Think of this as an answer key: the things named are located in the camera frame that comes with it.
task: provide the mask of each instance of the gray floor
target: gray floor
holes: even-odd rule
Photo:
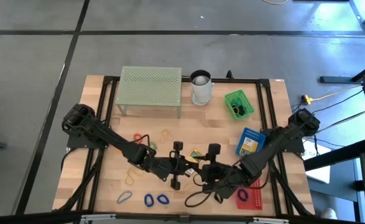
[[[356,1],[360,12],[365,5]],[[76,27],[83,1],[0,1],[0,29],[70,29]],[[346,2],[289,1],[271,6],[258,1],[91,1],[83,30],[361,30]],[[12,212],[32,150],[44,122],[71,37],[0,36],[0,215]],[[60,122],[78,102],[86,75],[119,75],[123,65],[182,67],[224,77],[283,78],[290,103],[302,94],[318,97],[346,88],[321,85],[321,75],[349,76],[365,68],[365,37],[96,35],[80,36],[55,114],[28,213],[52,207],[67,135]],[[316,102],[326,107],[357,90]],[[365,109],[363,94],[320,112],[321,126]],[[348,145],[365,138],[365,116],[321,133],[318,138]],[[344,202],[323,203],[316,210]]]

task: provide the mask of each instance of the wooden table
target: wooden table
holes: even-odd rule
[[[103,76],[87,76],[80,103],[96,109],[102,81]],[[105,97],[102,118],[104,118],[106,112],[109,89],[110,86],[108,86]],[[279,126],[285,126],[287,125],[287,118],[291,115],[285,83],[283,80],[270,80],[270,89],[277,124]],[[225,106],[224,95],[236,90],[243,90],[245,92],[255,109],[253,115],[239,120],[234,120],[230,115]],[[262,94],[268,126],[270,128],[270,113],[265,88],[262,88]],[[117,110],[116,105],[113,105],[113,107],[110,122],[112,129],[127,140],[132,140],[134,133],[140,133],[142,135],[149,134],[150,140],[157,144],[157,156],[168,156],[174,141],[183,141],[183,155],[189,154],[194,148],[198,149],[202,154],[205,154],[209,143],[219,143],[221,144],[221,154],[218,156],[218,161],[225,164],[232,164],[239,159],[235,151],[244,127],[251,128],[255,131],[261,129],[261,116],[258,109],[259,103],[255,84],[215,83],[210,102],[205,106],[196,106],[192,103],[190,84],[182,83],[182,117],[180,119],[176,117],[175,108],[135,106],[129,109],[127,115],[122,116],[120,111]],[[87,151],[87,149],[77,149],[66,158],[53,208],[61,207],[80,184]],[[299,201],[304,204],[305,208],[314,213],[302,160],[295,154],[284,153],[284,161],[289,186]],[[129,169],[141,174],[139,176],[131,172],[131,176],[134,179],[133,185],[127,185],[126,183],[127,171]],[[262,172],[260,178],[261,183],[264,183],[266,174],[267,168]],[[275,215],[270,181],[262,189],[262,210],[238,210],[235,206],[234,197],[224,200],[222,204],[219,204],[213,197],[210,197],[199,207],[187,208],[184,206],[185,198],[194,192],[200,191],[201,188],[193,183],[192,177],[180,177],[181,190],[175,191],[170,188],[170,179],[171,176],[169,176],[167,182],[162,182],[154,174],[143,174],[140,170],[132,167],[119,150],[109,146],[104,153],[96,195],[95,211],[109,213],[187,213],[195,215]],[[116,200],[126,190],[132,191],[132,197],[122,204],[117,204]],[[88,207],[90,192],[91,186],[89,185],[83,208]],[[144,205],[144,195],[148,193],[151,193],[155,197],[158,194],[165,194],[169,197],[170,204],[166,208],[164,205],[155,202],[152,208],[147,208]],[[203,197],[204,195],[197,196],[196,199],[199,201]],[[282,213],[286,213],[284,194],[280,186],[279,197]]]

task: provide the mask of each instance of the green basket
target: green basket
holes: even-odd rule
[[[254,113],[254,108],[242,90],[234,91],[233,93],[225,95],[225,103],[234,119],[240,119]],[[236,114],[233,109],[235,106],[239,107],[240,105],[244,108],[244,114],[242,115],[239,113]]]

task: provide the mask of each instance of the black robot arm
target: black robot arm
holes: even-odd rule
[[[84,136],[93,142],[104,141],[113,145],[130,164],[155,174],[163,181],[167,180],[169,174],[186,175],[188,169],[198,169],[197,163],[187,161],[180,155],[182,142],[174,142],[173,156],[170,153],[170,157],[155,157],[154,149],[135,141],[127,141],[96,118],[95,111],[86,105],[76,104],[64,117],[62,129],[69,135]]]
[[[107,125],[95,117],[92,108],[76,104],[64,117],[62,129],[70,135],[84,136],[90,141],[104,141],[119,149],[129,163],[146,172],[155,174],[163,181],[172,174],[171,186],[180,189],[179,175],[187,175],[185,171],[194,169],[205,183],[203,192],[215,192],[221,198],[229,198],[240,186],[249,186],[261,176],[267,162],[282,150],[292,139],[311,136],[319,128],[317,120],[306,109],[298,110],[289,118],[284,128],[274,129],[267,137],[267,142],[259,152],[245,155],[233,165],[216,161],[221,146],[210,144],[205,156],[197,157],[209,164],[200,169],[197,163],[190,162],[180,155],[183,144],[174,142],[174,149],[169,157],[155,157],[156,151],[149,146],[127,141]]]

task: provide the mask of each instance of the white mug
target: white mug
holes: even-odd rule
[[[190,75],[192,86],[192,102],[198,106],[203,106],[211,99],[211,75],[204,70],[197,70]]]

